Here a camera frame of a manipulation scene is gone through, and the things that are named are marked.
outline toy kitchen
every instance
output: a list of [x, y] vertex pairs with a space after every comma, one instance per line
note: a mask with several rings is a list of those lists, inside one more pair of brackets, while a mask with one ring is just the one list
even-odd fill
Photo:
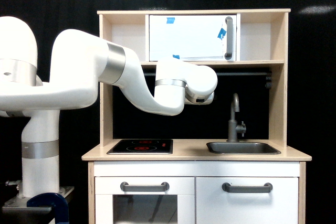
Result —
[[305, 223], [311, 157], [287, 146], [289, 13], [98, 11], [100, 37], [135, 51], [152, 94], [167, 84], [163, 56], [208, 66], [218, 83], [207, 97], [186, 91], [175, 116], [100, 83], [100, 144], [82, 157], [90, 224]]

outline gray handle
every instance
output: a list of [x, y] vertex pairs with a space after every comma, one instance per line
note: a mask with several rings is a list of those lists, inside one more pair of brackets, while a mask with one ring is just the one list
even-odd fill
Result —
[[163, 182], [159, 186], [143, 186], [143, 185], [129, 185], [127, 182], [123, 182], [120, 184], [120, 188], [122, 191], [142, 191], [145, 193], [149, 193], [149, 192], [167, 191], [169, 189], [169, 184], [167, 182]]
[[268, 194], [272, 191], [271, 183], [266, 183], [263, 186], [232, 186], [229, 183], [222, 185], [223, 191], [232, 194]]
[[225, 19], [225, 23], [227, 25], [227, 36], [226, 36], [226, 53], [224, 55], [226, 60], [232, 58], [233, 53], [233, 20], [231, 17], [227, 17]]

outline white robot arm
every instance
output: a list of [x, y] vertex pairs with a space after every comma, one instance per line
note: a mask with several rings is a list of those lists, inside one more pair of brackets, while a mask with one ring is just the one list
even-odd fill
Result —
[[133, 50], [82, 31], [65, 30], [53, 46], [49, 85], [32, 87], [3, 82], [0, 109], [84, 108], [96, 101], [97, 83], [101, 81], [120, 87], [127, 99], [143, 111], [177, 115], [183, 110], [185, 95], [191, 102], [202, 103], [217, 85], [216, 73], [211, 68], [174, 58], [159, 61], [156, 73], [153, 97]]
[[92, 105], [98, 81], [118, 86], [137, 108], [177, 115], [212, 101], [217, 75], [174, 58], [157, 63], [154, 97], [135, 52], [78, 30], [56, 38], [49, 83], [36, 75], [37, 46], [23, 21], [0, 17], [0, 116], [31, 117], [22, 133], [23, 195], [59, 190], [59, 111]]

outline oven window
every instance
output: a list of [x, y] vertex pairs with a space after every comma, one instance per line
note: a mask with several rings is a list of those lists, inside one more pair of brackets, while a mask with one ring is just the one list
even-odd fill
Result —
[[114, 195], [114, 224], [177, 224], [177, 195]]

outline oven door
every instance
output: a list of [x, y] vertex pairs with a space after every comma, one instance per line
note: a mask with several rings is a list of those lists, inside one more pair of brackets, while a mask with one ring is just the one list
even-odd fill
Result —
[[96, 224], [195, 224], [193, 177], [96, 177]]

